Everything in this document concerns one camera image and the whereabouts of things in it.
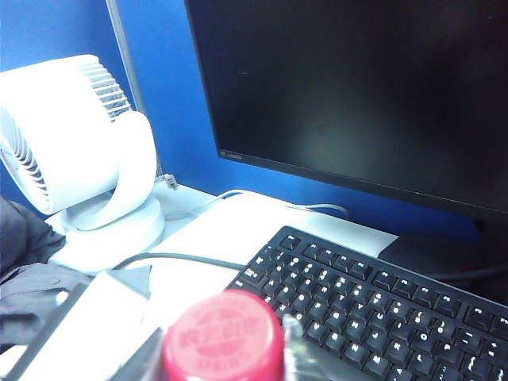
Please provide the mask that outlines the clear-taped right gripper right finger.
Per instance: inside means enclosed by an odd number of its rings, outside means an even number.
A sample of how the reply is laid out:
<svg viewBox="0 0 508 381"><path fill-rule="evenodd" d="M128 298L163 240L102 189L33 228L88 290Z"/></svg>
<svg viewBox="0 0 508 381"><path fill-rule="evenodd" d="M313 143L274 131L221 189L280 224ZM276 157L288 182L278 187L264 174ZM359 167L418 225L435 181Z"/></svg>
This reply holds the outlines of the clear-taped right gripper right finger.
<svg viewBox="0 0 508 381"><path fill-rule="evenodd" d="M284 380L329 380L303 337L303 327L289 314L282 318Z"/></svg>

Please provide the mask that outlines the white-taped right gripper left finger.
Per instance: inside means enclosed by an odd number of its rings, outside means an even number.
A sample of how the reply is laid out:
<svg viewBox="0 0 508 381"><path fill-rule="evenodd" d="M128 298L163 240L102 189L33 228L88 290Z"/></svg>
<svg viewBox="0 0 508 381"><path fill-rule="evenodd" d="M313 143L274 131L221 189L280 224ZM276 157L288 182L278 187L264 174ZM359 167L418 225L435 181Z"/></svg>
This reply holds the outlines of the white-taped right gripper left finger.
<svg viewBox="0 0 508 381"><path fill-rule="evenodd" d="M150 271L103 271L77 286L5 378L155 379L163 331L149 316Z"/></svg>

